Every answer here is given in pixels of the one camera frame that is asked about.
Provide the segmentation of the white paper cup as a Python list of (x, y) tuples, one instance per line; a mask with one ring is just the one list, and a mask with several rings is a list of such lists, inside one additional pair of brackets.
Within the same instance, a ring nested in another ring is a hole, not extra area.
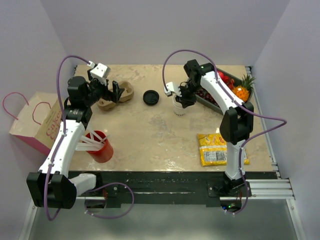
[(177, 101), (176, 96), (172, 99), (173, 111), (178, 117), (182, 117), (186, 113), (186, 109), (183, 108), (182, 104)]

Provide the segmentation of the cardboard cup carrier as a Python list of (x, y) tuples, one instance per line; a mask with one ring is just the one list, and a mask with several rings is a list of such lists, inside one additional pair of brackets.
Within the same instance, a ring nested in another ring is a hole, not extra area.
[[(131, 83), (128, 81), (121, 81), (119, 82), (119, 87), (124, 89), (124, 92), (121, 94), (118, 103), (124, 103), (131, 100), (134, 96), (134, 88)], [(110, 109), (114, 108), (117, 104), (112, 101), (107, 101), (104, 99), (100, 99), (96, 105), (102, 111), (109, 111)]]

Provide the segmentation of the brown paper bag pink handles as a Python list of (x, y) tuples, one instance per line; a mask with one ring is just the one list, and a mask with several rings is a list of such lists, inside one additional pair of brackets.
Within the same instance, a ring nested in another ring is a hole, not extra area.
[(22, 93), (17, 94), (25, 101), (18, 114), (8, 111), (5, 107), (6, 98), (2, 100), (4, 111), (14, 118), (9, 134), (40, 153), (49, 155), (59, 133), (62, 118), (58, 95), (37, 91), (27, 99)]

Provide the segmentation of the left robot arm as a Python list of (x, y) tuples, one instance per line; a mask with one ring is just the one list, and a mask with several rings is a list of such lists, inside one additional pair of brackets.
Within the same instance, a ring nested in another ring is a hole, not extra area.
[(118, 103), (125, 90), (116, 81), (109, 90), (97, 78), (86, 81), (82, 76), (70, 78), (67, 84), (68, 99), (56, 140), (43, 165), (26, 179), (36, 207), (71, 209), (78, 196), (85, 192), (99, 196), (104, 190), (104, 184), (93, 173), (81, 173), (69, 179), (69, 167), (92, 117), (92, 105), (100, 99)]

